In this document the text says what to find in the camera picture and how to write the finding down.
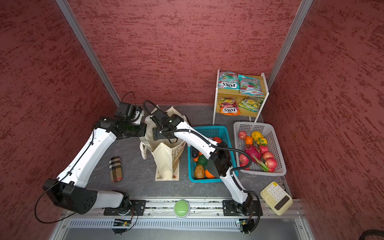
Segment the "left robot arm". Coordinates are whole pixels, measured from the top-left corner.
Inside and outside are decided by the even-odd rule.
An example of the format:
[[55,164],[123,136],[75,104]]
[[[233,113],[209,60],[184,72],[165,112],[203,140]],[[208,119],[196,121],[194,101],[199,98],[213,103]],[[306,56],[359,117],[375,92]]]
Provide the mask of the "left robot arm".
[[93,209],[106,209],[120,216],[133,214],[129,195],[124,192],[98,192],[86,188],[90,176],[106,150],[116,140],[143,137],[147,125],[141,122],[144,111],[136,104],[120,102],[113,117],[100,117],[92,133],[72,160],[55,178],[43,184],[44,195],[59,208],[83,215]]

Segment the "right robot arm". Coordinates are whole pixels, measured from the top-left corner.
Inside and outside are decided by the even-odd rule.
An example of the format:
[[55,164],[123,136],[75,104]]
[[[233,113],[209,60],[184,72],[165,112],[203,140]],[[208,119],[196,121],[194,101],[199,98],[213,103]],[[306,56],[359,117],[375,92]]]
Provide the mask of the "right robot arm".
[[[211,175],[222,180],[232,196],[236,211],[240,216],[247,216],[251,213],[255,195],[252,191],[243,188],[238,180],[235,171],[244,170],[251,166],[252,158],[244,151],[229,148],[225,143],[213,141],[190,126],[188,121],[178,115],[169,116],[158,106],[149,100],[143,102],[145,112],[155,123],[153,133],[155,140],[178,139],[183,140],[202,153],[208,159],[207,168]],[[231,152],[243,154],[249,160],[243,167],[234,168],[231,162]]]

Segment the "cream canvas grocery bag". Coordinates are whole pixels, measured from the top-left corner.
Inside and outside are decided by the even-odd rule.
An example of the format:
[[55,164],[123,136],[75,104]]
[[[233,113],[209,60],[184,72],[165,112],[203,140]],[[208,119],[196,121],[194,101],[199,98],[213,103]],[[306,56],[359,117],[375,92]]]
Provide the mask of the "cream canvas grocery bag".
[[154,157],[157,166],[156,181],[178,181],[180,157],[186,142],[181,139],[155,140],[155,122],[147,116],[144,123],[147,124],[146,134],[139,138],[142,158],[147,158],[147,151]]

